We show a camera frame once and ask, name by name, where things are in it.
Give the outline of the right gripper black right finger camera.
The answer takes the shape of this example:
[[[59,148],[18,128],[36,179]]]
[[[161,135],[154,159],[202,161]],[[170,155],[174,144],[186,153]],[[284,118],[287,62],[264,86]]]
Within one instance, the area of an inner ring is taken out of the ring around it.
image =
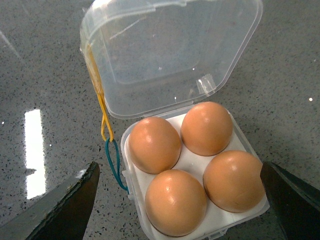
[[[260,178],[287,240],[320,238],[320,190],[272,162]]]

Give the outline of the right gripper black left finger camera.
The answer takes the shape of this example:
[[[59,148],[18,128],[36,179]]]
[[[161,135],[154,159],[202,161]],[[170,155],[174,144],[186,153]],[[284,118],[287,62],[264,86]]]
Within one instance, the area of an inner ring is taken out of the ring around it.
[[[93,210],[100,167],[88,164],[0,228],[2,240],[81,240]]]

